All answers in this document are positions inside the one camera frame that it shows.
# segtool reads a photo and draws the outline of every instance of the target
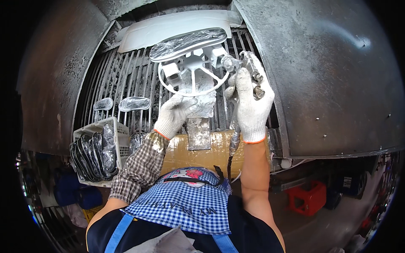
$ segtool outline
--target plastic crate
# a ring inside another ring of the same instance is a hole
[[[82,209],[83,213],[84,213],[84,217],[86,217],[87,223],[90,223],[90,221],[92,220],[93,216],[100,211],[104,206],[96,206],[92,209]]]
[[[98,122],[91,123],[87,126],[79,128],[73,132],[73,141],[79,139],[83,134],[92,135],[95,132],[102,132],[102,128],[106,122],[112,121],[114,124],[114,144],[117,152],[117,167],[120,170],[129,156],[129,128],[118,122],[116,117],[102,119]],[[99,187],[111,187],[111,181],[89,182],[79,178],[79,182],[85,185],[93,185]]]

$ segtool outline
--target white plastic basket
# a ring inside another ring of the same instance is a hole
[[[102,132],[102,128],[106,122],[112,121],[114,124],[114,144],[117,152],[117,168],[120,170],[129,156],[129,128],[117,121],[116,117],[102,119],[98,122],[91,123],[73,132],[73,141],[79,139],[83,134],[92,135],[95,132]],[[79,182],[85,185],[93,185],[99,187],[111,187],[111,181],[90,182],[83,181],[79,178]]]

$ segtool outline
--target yellow crate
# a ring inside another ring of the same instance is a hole
[[[87,223],[89,223],[91,221],[91,219],[93,218],[93,216],[101,210],[101,208],[103,208],[104,206],[96,206],[92,209],[82,209],[83,213],[84,213],[84,217],[86,217]]]

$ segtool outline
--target blue apron strap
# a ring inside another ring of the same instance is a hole
[[[117,248],[119,241],[121,240],[122,236],[124,235],[125,231],[129,227],[129,224],[131,224],[133,219],[134,217],[127,213],[124,215],[124,217],[122,217],[121,221],[118,223],[118,226],[115,228],[113,235],[108,241],[104,253],[115,252],[115,249]]]
[[[222,253],[238,253],[227,234],[213,234],[212,237]]]

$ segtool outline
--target person's right hand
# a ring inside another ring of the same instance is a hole
[[[245,143],[259,143],[266,138],[266,120],[273,105],[274,92],[269,85],[266,72],[259,59],[251,55],[255,67],[263,76],[260,87],[265,91],[265,95],[260,100],[253,97],[253,85],[249,71],[240,68],[234,75],[234,80],[230,79],[229,85],[236,85],[239,98],[238,123]]]

